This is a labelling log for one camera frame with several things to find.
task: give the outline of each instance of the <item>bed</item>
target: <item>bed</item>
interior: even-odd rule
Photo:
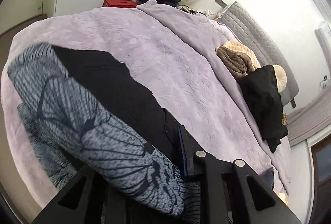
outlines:
[[[283,105],[288,104],[299,92],[299,87],[291,68],[272,38],[237,1],[225,8],[217,21],[228,26],[241,43],[253,50],[262,66],[278,64],[284,68],[287,85],[280,96]]]
[[[258,174],[273,167],[274,191],[288,189],[288,139],[283,138],[273,154],[262,141],[238,84],[215,54],[215,47],[227,41],[206,17],[155,0],[135,9],[96,8],[48,18],[19,32],[2,72],[1,102],[14,162],[37,203],[44,208],[58,189],[27,137],[17,111],[22,101],[7,69],[17,55],[40,42],[111,53],[206,151],[225,161],[242,158]]]

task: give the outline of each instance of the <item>brown fur blanket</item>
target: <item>brown fur blanket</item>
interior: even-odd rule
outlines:
[[[217,56],[222,60],[235,79],[242,78],[255,70],[247,54],[234,52],[223,46],[219,46],[215,50]]]

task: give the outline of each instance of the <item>red box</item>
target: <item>red box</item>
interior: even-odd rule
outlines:
[[[131,0],[105,0],[102,7],[122,7],[122,8],[135,8],[136,2]]]

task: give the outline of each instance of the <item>round cushion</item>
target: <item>round cushion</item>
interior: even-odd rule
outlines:
[[[275,69],[278,92],[281,93],[286,87],[287,76],[285,70],[280,65],[275,64],[273,67]]]

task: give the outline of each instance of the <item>metal screw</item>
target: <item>metal screw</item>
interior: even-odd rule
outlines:
[[[200,158],[203,158],[206,156],[206,152],[204,152],[203,150],[199,150],[195,154]]]
[[[245,162],[242,160],[242,159],[238,159],[235,161],[235,164],[238,166],[238,167],[244,167],[245,166]]]

